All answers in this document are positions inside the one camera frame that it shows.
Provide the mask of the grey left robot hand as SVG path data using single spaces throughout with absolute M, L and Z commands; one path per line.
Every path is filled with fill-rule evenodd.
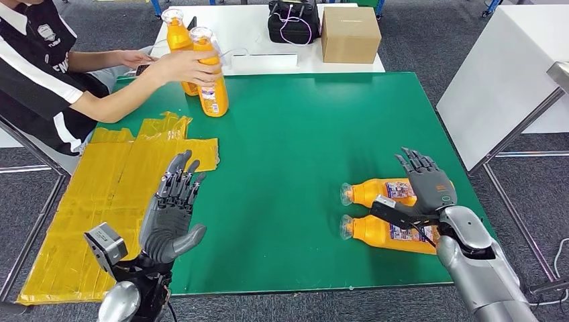
M 196 173 L 199 160 L 192 152 L 177 154 L 165 170 L 140 228 L 141 250 L 153 261 L 169 264 L 199 245 L 207 227 L 191 225 L 195 199 L 206 176 Z

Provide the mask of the person's left hand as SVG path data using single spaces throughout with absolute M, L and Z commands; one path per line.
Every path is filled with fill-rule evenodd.
M 119 63 L 130 69 L 137 69 L 141 65 L 153 64 L 157 58 L 140 50 L 119 50 L 117 52 Z

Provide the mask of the person's right hand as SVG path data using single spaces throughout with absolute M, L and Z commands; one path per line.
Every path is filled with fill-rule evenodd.
M 159 58 L 142 73 L 157 85 L 169 82 L 188 82 L 201 87 L 213 85 L 221 78 L 221 64 L 208 65 L 201 60 L 217 58 L 215 50 L 196 52 L 182 50 Z

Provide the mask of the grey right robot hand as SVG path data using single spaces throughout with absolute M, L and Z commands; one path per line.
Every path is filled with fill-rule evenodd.
M 403 167 L 417 198 L 414 212 L 431 215 L 439 209 L 456 205 L 457 193 L 447 174 L 430 157 L 402 147 L 404 156 L 395 157 Z

